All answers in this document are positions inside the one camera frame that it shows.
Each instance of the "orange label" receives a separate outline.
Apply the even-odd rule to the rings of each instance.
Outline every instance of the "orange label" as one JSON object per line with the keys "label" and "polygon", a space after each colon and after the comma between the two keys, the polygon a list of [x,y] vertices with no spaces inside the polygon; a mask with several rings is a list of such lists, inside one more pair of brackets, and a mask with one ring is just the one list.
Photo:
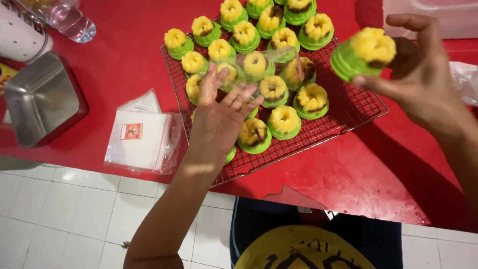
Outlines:
{"label": "orange label", "polygon": [[121,126],[120,140],[141,139],[143,134],[142,123],[123,124]]}

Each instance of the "red countertop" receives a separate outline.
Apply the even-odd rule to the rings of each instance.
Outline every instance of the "red countertop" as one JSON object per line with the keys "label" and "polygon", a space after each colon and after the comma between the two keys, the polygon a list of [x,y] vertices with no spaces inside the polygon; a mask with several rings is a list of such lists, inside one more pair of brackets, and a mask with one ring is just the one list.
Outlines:
{"label": "red countertop", "polygon": [[[75,44],[51,32],[54,51],[65,56],[89,105],[88,115],[35,149],[16,146],[13,131],[0,132],[0,154],[85,170],[169,183],[171,176],[132,175],[103,166],[115,111],[155,88],[163,111],[178,111],[161,55],[170,28],[189,32],[192,20],[215,18],[222,0],[94,1],[81,9],[97,26],[93,41]],[[319,1],[336,37],[346,40],[361,27],[380,27],[381,1]],[[478,64],[478,40],[446,41],[451,60]],[[478,232],[470,207],[438,147],[391,100],[390,112],[343,136],[251,175],[214,188],[268,199],[410,224]],[[3,118],[5,101],[0,100]]]}

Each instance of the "finger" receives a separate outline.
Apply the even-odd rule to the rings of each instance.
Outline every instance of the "finger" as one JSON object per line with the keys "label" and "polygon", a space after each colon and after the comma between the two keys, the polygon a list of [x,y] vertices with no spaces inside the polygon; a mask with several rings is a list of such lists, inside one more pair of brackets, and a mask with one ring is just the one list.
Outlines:
{"label": "finger", "polygon": [[264,101],[264,96],[259,96],[258,98],[252,100],[250,103],[248,103],[246,106],[244,106],[239,113],[244,116],[244,119],[249,116],[249,114],[256,109],[262,102]]}
{"label": "finger", "polygon": [[229,68],[228,67],[225,67],[223,69],[221,69],[221,71],[219,71],[217,73],[217,77],[216,77],[216,81],[214,81],[214,87],[217,89],[219,87],[222,86],[222,84],[224,84],[224,81],[226,81],[226,78],[228,77],[229,75]]}
{"label": "finger", "polygon": [[417,32],[417,41],[426,51],[443,52],[443,42],[439,35],[439,23],[434,17],[418,14],[392,14],[385,22],[390,26],[403,27]]}
{"label": "finger", "polygon": [[221,101],[221,104],[225,106],[230,106],[245,87],[246,84],[244,83],[239,83],[238,85],[234,86],[234,88],[232,88],[232,90]]}
{"label": "finger", "polygon": [[250,101],[251,95],[257,90],[257,83],[250,83],[246,88],[236,97],[236,99],[229,106],[235,110],[239,110],[245,101]]}
{"label": "finger", "polygon": [[395,82],[381,77],[359,75],[354,77],[352,84],[361,89],[386,96],[394,101],[401,101],[403,98],[403,92],[400,91]]}
{"label": "finger", "polygon": [[199,91],[198,105],[208,106],[216,101],[217,87],[214,82],[217,78],[217,67],[214,63],[209,62],[207,73],[201,79],[201,89]]}

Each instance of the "sticker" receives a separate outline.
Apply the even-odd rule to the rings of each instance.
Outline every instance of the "sticker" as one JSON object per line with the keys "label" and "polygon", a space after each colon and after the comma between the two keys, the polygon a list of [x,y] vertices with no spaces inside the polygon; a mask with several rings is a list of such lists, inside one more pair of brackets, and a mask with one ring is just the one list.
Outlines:
{"label": "sticker", "polygon": [[149,112],[150,107],[149,106],[141,106],[138,104],[134,104],[133,111],[137,112]]}
{"label": "sticker", "polygon": [[141,139],[142,135],[142,123],[123,124],[121,126],[121,136],[119,138],[120,140]]}

